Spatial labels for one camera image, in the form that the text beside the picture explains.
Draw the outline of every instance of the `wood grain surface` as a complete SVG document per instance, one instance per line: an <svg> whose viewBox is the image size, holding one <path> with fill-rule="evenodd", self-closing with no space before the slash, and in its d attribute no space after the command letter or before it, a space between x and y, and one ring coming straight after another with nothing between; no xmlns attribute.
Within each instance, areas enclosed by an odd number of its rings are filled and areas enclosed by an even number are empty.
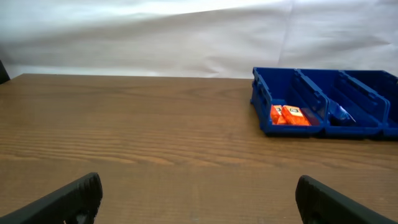
<svg viewBox="0 0 398 224"><path fill-rule="evenodd" d="M98 172L96 223L301 223L308 174L398 221L398 143L270 138L251 80L21 75L0 85L0 216Z"/></svg>

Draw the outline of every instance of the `bin compartment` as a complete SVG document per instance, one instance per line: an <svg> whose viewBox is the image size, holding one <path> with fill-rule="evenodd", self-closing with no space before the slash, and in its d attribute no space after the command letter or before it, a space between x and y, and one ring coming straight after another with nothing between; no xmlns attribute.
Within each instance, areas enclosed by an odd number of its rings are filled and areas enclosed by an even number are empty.
<svg viewBox="0 0 398 224"><path fill-rule="evenodd" d="M346 74L371 87L389 102L383 127L385 137L398 137L398 78L382 70L345 70Z"/></svg>
<svg viewBox="0 0 398 224"><path fill-rule="evenodd" d="M299 70L293 68L253 68L251 103L266 134L311 136L325 124L327 99L320 89ZM311 126L272 124L271 105L299 107Z"/></svg>
<svg viewBox="0 0 398 224"><path fill-rule="evenodd" d="M352 126L337 126L327 113L326 136L365 138L382 133L388 101L370 87L339 70L300 69L329 99L342 106L354 119Z"/></svg>

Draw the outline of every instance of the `wooden table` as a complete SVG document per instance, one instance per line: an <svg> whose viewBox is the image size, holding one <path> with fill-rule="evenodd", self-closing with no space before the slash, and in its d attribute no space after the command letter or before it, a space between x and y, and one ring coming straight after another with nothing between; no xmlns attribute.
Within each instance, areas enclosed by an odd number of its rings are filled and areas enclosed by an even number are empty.
<svg viewBox="0 0 398 224"><path fill-rule="evenodd" d="M0 85L0 216L98 172L101 223L301 223L308 174L398 220L398 144L268 138L251 80L21 75Z"/></svg>

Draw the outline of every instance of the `wrinkle in backdrop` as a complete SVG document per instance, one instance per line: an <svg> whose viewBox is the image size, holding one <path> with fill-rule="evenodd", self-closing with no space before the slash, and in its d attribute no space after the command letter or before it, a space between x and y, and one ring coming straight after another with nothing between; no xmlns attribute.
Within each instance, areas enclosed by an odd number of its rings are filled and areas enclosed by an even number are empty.
<svg viewBox="0 0 398 224"><path fill-rule="evenodd" d="M0 3L0 58L21 73L252 78L254 66L398 73L397 1Z"/></svg>

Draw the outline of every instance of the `orange package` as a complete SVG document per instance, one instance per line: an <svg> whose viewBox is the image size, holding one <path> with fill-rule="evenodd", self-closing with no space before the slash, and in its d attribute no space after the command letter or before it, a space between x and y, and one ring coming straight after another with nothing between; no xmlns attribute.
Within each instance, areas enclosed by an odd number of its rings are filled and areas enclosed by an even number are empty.
<svg viewBox="0 0 398 224"><path fill-rule="evenodd" d="M288 124L306 126L311 125L298 107L285 105L282 107L282 115Z"/></svg>
<svg viewBox="0 0 398 224"><path fill-rule="evenodd" d="M272 124L287 124L281 112L282 112L281 105L271 105Z"/></svg>

